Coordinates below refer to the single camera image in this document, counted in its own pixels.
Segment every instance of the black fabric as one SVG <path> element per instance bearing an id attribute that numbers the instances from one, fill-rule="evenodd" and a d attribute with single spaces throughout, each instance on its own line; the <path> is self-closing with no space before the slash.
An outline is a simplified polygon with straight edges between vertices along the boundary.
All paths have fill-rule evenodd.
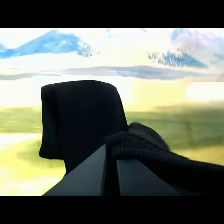
<path id="1" fill-rule="evenodd" d="M 150 128 L 141 124 L 134 126 L 140 130 L 138 133 L 144 132 L 144 135 L 133 134 L 130 125 L 128 132 L 118 132 L 107 137 L 109 159 L 138 159 L 168 184 L 194 195 L 224 195 L 224 166 L 177 155 L 167 150 L 165 145 L 146 138 L 146 135 L 152 133 Z M 157 142 L 161 139 L 158 136 L 154 135 Z"/>
<path id="2" fill-rule="evenodd" d="M 106 136 L 128 129 L 117 89 L 108 83 L 85 80 L 51 84 L 42 88 L 42 103 L 39 154 L 63 159 L 66 175 L 103 145 Z"/>

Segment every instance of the green grass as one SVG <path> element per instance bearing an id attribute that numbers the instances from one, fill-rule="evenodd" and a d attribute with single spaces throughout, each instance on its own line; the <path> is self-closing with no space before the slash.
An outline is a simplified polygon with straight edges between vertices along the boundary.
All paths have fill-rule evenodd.
<path id="1" fill-rule="evenodd" d="M 126 112 L 128 123 L 156 130 L 174 152 L 224 165 L 224 105 L 167 106 L 156 112 Z M 0 135 L 41 133 L 41 107 L 0 109 Z M 64 175 L 64 163 L 39 157 L 41 138 L 0 150 L 0 195 L 42 195 Z"/>

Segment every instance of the sky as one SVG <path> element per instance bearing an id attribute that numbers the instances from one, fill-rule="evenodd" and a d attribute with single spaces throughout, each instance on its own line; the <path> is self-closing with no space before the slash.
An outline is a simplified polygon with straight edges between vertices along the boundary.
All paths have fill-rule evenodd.
<path id="1" fill-rule="evenodd" d="M 0 28 L 0 43 L 3 44 L 6 48 L 16 48 L 19 47 L 26 42 L 37 38 L 55 28 Z M 141 39 L 141 43 L 138 43 L 138 47 L 140 44 L 145 46 L 146 44 L 158 43 L 159 47 L 164 48 L 170 45 L 170 35 L 174 28 L 145 28 L 148 32 L 146 35 L 146 39 Z M 84 40 L 93 43 L 100 44 L 102 43 L 106 36 L 105 30 L 106 28 L 58 28 L 59 31 L 63 33 L 74 33 Z M 133 39 L 126 38 L 130 37 L 133 33 L 132 28 L 118 28 L 121 30 L 122 35 L 125 38 L 125 42 L 127 45 L 130 45 L 130 42 Z M 189 28 L 189 30 L 197 30 L 202 33 L 213 33 L 217 36 L 224 37 L 224 29 L 221 28 Z"/>

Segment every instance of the gray panel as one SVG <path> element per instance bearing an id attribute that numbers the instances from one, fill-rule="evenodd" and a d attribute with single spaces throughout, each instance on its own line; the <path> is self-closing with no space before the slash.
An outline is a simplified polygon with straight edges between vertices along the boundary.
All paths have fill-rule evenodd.
<path id="1" fill-rule="evenodd" d="M 180 196 L 138 160 L 118 160 L 121 196 Z"/>
<path id="2" fill-rule="evenodd" d="M 102 196 L 106 171 L 103 145 L 43 196 Z"/>

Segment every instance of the grassy field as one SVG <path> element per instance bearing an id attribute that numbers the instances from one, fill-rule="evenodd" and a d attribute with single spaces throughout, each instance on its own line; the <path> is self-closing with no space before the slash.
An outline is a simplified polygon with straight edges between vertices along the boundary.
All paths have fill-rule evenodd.
<path id="1" fill-rule="evenodd" d="M 135 79 L 124 104 L 128 123 L 154 128 L 178 154 L 224 165 L 224 103 L 189 102 L 188 84 Z M 0 124 L 0 195 L 42 195 L 65 168 L 38 155 L 41 106 L 0 108 Z"/>

